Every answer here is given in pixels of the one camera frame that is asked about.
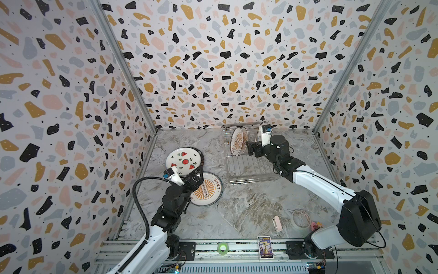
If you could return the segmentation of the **beige patterned plate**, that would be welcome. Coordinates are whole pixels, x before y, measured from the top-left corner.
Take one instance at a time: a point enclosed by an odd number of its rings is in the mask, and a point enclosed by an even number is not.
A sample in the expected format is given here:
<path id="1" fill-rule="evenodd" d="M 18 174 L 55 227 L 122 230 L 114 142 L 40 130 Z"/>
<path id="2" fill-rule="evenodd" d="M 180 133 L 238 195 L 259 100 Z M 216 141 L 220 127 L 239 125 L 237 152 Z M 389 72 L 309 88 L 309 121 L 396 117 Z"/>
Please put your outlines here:
<path id="1" fill-rule="evenodd" d="M 192 193 L 191 203 L 198 207 L 208 207 L 219 201 L 223 193 L 221 179 L 213 173 L 203 173 L 204 182 Z"/>

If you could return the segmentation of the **fruit patterned white plate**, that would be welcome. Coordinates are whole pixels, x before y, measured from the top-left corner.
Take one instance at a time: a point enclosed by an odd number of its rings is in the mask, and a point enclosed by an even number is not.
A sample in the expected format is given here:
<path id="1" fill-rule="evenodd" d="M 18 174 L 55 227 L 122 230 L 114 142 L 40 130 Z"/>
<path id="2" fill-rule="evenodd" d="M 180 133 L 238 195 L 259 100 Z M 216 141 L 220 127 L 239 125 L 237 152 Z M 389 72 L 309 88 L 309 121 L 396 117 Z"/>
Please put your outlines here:
<path id="1" fill-rule="evenodd" d="M 180 176 L 187 176 L 200 166 L 200 154 L 195 148 L 183 147 L 172 151 L 166 158 L 166 168 L 176 166 Z"/>

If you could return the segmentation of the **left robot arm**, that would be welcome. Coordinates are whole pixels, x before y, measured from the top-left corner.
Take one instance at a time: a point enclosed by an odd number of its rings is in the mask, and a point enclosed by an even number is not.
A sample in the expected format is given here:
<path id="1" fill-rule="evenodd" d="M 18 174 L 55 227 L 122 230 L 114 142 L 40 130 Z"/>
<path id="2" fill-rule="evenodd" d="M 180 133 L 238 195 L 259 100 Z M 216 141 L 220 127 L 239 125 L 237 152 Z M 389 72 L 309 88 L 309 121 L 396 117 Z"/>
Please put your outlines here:
<path id="1" fill-rule="evenodd" d="M 138 200 L 137 186 L 146 180 L 160 180 L 170 184 L 151 221 L 148 221 Z M 166 170 L 164 176 L 143 177 L 132 187 L 132 198 L 145 224 L 146 232 L 133 249 L 119 262 L 111 274 L 152 274 L 168 259 L 180 255 L 179 236 L 176 228 L 181 222 L 181 215 L 187 213 L 191 195 L 204 182 L 202 170 L 191 172 L 185 177 Z"/>

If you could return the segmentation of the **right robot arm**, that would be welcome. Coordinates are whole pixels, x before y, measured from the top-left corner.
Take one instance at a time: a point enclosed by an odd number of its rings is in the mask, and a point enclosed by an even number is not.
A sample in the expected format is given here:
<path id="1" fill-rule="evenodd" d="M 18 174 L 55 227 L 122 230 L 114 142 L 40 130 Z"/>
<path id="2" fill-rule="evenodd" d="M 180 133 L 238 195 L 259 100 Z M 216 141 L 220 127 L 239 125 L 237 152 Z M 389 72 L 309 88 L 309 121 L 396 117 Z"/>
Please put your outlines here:
<path id="1" fill-rule="evenodd" d="M 373 196 L 366 190 L 354 191 L 327 179 L 305 162 L 292 156 L 288 141 L 281 135 L 259 142 L 246 142 L 249 155 L 264 156 L 281 177 L 304 187 L 323 199 L 339 214 L 335 225 L 308 234 L 303 249 L 309 256 L 318 250 L 347 243 L 361 247 L 370 237 L 380 233 L 382 222 Z"/>

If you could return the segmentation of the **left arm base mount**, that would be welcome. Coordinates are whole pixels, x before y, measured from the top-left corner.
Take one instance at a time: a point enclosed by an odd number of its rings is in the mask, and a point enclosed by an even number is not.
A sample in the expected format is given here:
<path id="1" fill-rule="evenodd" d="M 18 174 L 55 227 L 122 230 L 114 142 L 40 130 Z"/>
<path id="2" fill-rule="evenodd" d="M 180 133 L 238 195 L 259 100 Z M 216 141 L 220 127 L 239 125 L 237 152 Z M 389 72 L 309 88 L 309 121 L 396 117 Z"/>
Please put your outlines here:
<path id="1" fill-rule="evenodd" d="M 194 261 L 196 251 L 196 242 L 178 242 L 170 248 L 167 260 L 179 259 L 182 261 Z"/>

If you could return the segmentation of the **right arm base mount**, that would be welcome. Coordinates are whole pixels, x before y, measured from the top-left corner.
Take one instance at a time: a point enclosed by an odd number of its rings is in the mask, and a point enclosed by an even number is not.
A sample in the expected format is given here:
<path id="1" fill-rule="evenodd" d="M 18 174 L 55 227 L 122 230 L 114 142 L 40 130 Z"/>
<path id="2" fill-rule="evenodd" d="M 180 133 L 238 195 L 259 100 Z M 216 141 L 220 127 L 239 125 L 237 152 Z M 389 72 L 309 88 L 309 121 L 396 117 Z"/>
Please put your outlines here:
<path id="1" fill-rule="evenodd" d="M 330 247 L 325 250 L 320 250 L 314 244 L 303 240 L 287 241 L 285 244 L 286 254 L 290 260 L 335 259 L 334 250 Z"/>

